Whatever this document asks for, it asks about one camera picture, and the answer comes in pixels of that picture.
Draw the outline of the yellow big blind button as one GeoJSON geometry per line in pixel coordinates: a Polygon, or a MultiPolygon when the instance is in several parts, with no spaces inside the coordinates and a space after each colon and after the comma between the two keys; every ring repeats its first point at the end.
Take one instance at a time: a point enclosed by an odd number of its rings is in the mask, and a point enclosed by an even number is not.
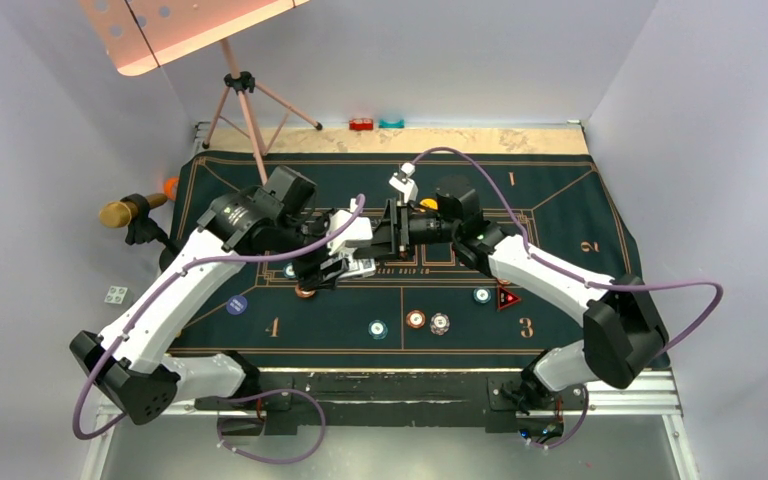
{"type": "Polygon", "coordinates": [[[424,198],[420,201],[420,206],[424,209],[437,210],[438,203],[433,198],[424,198]]]}

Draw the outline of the green blue poker chip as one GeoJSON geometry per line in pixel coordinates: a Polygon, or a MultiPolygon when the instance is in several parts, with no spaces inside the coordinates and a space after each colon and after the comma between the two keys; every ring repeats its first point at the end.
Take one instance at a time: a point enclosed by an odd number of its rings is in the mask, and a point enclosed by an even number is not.
{"type": "Polygon", "coordinates": [[[286,278],[289,278],[289,279],[295,279],[296,278],[295,270],[294,270],[294,267],[293,267],[293,265],[291,263],[288,263],[288,264],[286,264],[284,266],[283,274],[284,274],[284,276],[286,278]]]}

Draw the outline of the orange yellow poker chip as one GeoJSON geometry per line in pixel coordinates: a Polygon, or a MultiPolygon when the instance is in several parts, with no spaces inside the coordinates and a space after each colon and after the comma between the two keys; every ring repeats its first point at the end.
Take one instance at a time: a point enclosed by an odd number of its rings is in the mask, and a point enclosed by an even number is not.
{"type": "Polygon", "coordinates": [[[315,290],[305,290],[305,289],[303,289],[303,288],[301,288],[299,286],[296,286],[295,287],[295,293],[296,293],[296,295],[299,298],[308,299],[308,298],[312,298],[316,294],[316,291],[315,290]]]}

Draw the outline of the black red all-in triangle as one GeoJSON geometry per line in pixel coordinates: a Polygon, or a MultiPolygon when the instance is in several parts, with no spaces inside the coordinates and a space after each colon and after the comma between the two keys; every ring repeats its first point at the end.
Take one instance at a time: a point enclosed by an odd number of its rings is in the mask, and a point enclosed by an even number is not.
{"type": "Polygon", "coordinates": [[[496,306],[498,311],[503,311],[521,301],[521,296],[509,289],[507,285],[498,284],[496,286],[496,306]]]}

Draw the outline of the purple small blind button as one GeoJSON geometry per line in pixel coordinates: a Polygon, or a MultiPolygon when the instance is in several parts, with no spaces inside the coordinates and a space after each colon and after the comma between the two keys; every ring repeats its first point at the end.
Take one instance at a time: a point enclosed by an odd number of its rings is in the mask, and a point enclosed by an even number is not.
{"type": "Polygon", "coordinates": [[[233,316],[242,315],[248,308],[249,302],[244,295],[234,295],[226,302],[226,311],[233,316]]]}

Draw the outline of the blue white card deck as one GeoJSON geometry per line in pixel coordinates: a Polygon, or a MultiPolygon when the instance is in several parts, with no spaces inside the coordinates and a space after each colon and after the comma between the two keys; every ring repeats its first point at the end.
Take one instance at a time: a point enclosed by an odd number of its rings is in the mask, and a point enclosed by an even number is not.
{"type": "Polygon", "coordinates": [[[377,270],[373,259],[351,259],[347,261],[346,266],[347,269],[341,275],[342,279],[370,277],[377,270]]]}

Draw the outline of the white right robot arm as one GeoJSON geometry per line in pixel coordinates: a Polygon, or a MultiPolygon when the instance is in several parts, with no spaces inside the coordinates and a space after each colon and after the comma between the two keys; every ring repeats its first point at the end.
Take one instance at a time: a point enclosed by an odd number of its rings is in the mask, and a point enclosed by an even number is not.
{"type": "Polygon", "coordinates": [[[355,258],[394,259],[418,245],[447,243],[465,267],[530,291],[580,325],[580,340],[541,353],[523,369],[520,393],[529,404],[544,407],[562,390],[591,381],[624,389],[667,346],[667,329],[641,278],[597,274],[531,245],[521,224],[485,218],[462,177],[445,179],[436,209],[426,212],[416,208],[418,187],[406,170],[389,185],[397,196],[355,258]]]}

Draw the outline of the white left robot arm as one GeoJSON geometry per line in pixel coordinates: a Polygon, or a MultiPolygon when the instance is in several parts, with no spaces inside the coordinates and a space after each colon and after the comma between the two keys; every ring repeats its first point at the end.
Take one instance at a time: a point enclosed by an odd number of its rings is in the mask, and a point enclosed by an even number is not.
{"type": "Polygon", "coordinates": [[[100,333],[79,332],[70,350],[97,387],[136,425],[169,405],[207,397],[232,408],[252,405],[260,371],[241,354],[177,358],[167,350],[201,306],[245,265],[327,253],[347,229],[313,240],[289,220],[316,192],[307,177],[277,167],[263,186],[213,200],[174,261],[148,290],[100,333]]]}

